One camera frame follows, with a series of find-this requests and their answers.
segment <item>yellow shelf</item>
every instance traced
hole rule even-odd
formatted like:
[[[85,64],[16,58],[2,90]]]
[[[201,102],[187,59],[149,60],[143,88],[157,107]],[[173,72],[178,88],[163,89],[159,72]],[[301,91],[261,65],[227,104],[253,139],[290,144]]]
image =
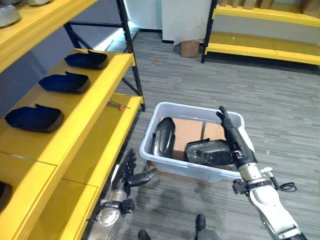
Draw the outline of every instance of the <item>yellow shelf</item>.
[[[54,0],[42,6],[16,7],[21,20],[0,28],[0,73],[36,44],[98,0]]]
[[[265,19],[278,22],[301,24],[320,28],[320,19],[301,13],[298,5],[274,2],[270,9],[244,9],[242,6],[232,7],[231,5],[217,5],[212,18],[216,15],[227,15],[244,18]]]
[[[79,239],[96,204],[96,194],[95,186],[61,179],[28,240]]]
[[[130,109],[120,111],[111,106],[104,108],[28,240],[81,238],[87,225],[86,219],[90,217],[105,185],[142,97],[115,93],[112,100]],[[84,188],[89,188],[90,191],[84,192]]]
[[[71,53],[77,52],[85,52],[85,50],[74,49]],[[0,225],[5,226],[5,224],[1,224],[4,221],[10,225],[10,227],[7,227],[10,231],[5,233],[0,231],[1,240],[25,240],[28,237],[42,209],[92,126],[104,110],[112,93],[129,66],[135,64],[132,54],[115,52],[107,52],[106,54],[108,55],[109,63],[103,70],[70,67],[64,61],[61,61],[47,74],[63,74],[65,71],[85,74],[91,82],[91,86],[85,93],[49,92],[37,84],[12,108],[32,107],[37,103],[60,109],[64,113],[65,119],[62,126],[55,132],[24,131],[9,126],[4,118],[0,120],[0,151],[19,156],[20,158],[18,159],[21,161],[21,163],[12,164],[12,168],[9,168],[0,160],[0,180],[5,183],[13,182],[13,187],[19,184],[19,190],[20,186],[24,186],[24,191],[21,190],[24,194],[18,194],[20,191],[15,194],[21,203],[10,201],[6,211],[7,209],[11,211],[0,213]],[[52,170],[50,172],[47,169],[36,171],[37,169],[34,170],[32,167],[32,171],[27,172],[27,166],[24,165],[24,161],[34,163],[34,166],[49,166]],[[4,166],[9,171],[8,174],[2,176]],[[33,202],[28,202],[31,204],[28,209],[18,212],[19,207],[24,206],[23,202],[27,198],[32,198]]]
[[[212,32],[208,52],[236,54],[320,65],[316,44],[226,32]]]
[[[85,52],[74,49],[71,53]],[[40,104],[60,109],[64,114],[62,126],[52,133],[24,131],[0,120],[0,151],[23,156],[52,165],[66,165],[76,154],[91,127],[98,119],[123,78],[134,57],[128,53],[106,52],[108,66],[103,70],[70,67],[62,60],[47,75],[65,71],[87,75],[91,86],[83,94],[45,91],[36,84],[12,109]]]
[[[53,165],[0,152],[0,181],[12,187],[11,199],[0,212],[1,240],[26,239],[46,203],[54,170]]]

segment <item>black metal shelf frame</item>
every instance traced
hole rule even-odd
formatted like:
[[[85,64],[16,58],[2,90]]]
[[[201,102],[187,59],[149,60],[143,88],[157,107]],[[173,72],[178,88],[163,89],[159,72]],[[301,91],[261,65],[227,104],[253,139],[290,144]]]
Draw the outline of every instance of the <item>black metal shelf frame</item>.
[[[124,38],[125,38],[125,43],[126,43],[126,50],[129,54],[133,54],[134,61],[135,61],[135,66],[132,66],[132,71],[133,71],[133,76],[134,76],[134,81],[136,87],[134,87],[128,80],[125,78],[122,78],[122,81],[131,89],[133,90],[138,96],[142,97],[142,104],[141,108],[142,111],[144,112],[146,110],[146,104],[145,104],[145,99],[144,95],[142,92],[142,87],[140,83],[140,77],[139,77],[139,72],[137,68],[137,61],[136,61],[136,56],[135,56],[135,51],[131,39],[131,34],[128,26],[128,16],[127,16],[127,11],[125,7],[124,0],[116,0],[119,15],[120,15],[120,20],[121,23],[108,23],[108,22],[89,22],[89,21],[69,21],[66,24],[64,24],[64,28],[75,48],[81,49],[81,45],[85,46],[87,49],[92,50],[93,48],[84,40],[82,39],[72,28],[72,25],[80,25],[80,26],[95,26],[95,27],[108,27],[108,28],[122,28],[123,33],[124,33]]]
[[[212,15],[214,14],[214,10],[217,7],[217,3],[218,3],[217,0],[211,1],[208,22],[206,24],[205,38],[204,38],[204,43],[203,43],[203,47],[202,47],[202,56],[201,56],[201,63],[202,64],[205,63],[205,59],[206,59],[206,55],[205,55],[206,47],[208,47],[212,26],[214,24],[214,19],[212,18]]]

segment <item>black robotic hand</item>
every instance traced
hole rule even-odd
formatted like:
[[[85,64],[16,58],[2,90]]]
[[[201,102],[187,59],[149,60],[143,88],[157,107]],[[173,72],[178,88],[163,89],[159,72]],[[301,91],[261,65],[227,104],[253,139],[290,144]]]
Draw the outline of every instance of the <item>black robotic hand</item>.
[[[147,172],[134,174],[135,167],[137,166],[135,164],[136,160],[137,159],[134,150],[130,149],[121,163],[112,182],[113,191],[123,190],[126,192],[127,197],[129,197],[132,187],[144,185],[156,175],[156,168]]]
[[[221,119],[221,126],[224,129],[225,139],[230,147],[236,168],[238,169],[249,163],[257,163],[254,152],[248,147],[238,129],[232,124],[227,110],[223,106],[220,106],[219,109],[221,112],[217,111],[216,115]]]

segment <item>white wall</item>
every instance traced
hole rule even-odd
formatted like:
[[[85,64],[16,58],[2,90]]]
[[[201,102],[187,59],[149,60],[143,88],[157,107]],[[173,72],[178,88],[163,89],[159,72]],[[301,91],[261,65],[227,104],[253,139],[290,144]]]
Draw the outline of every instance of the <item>white wall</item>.
[[[162,29],[161,0],[126,0],[130,20],[141,29]]]
[[[120,23],[117,2],[100,0],[74,20]],[[92,47],[117,30],[92,26],[74,26],[73,29]],[[61,27],[3,71],[0,74],[0,117],[3,117],[72,48],[65,29]]]
[[[181,35],[183,40],[203,39],[210,4],[211,0],[162,0],[162,39],[177,41]]]

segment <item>cable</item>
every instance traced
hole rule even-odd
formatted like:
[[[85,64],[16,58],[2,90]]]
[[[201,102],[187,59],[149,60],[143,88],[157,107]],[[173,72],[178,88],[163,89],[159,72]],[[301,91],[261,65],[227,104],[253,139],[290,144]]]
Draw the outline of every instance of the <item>cable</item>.
[[[293,193],[297,191],[297,187],[294,182],[287,182],[282,185],[279,185],[274,176],[270,177],[270,180],[273,182],[275,190],[280,190],[286,193]]]
[[[295,183],[292,181],[292,182],[287,182],[287,183],[280,185],[279,190],[286,192],[286,193],[293,193],[293,192],[297,191],[298,189],[297,189]]]

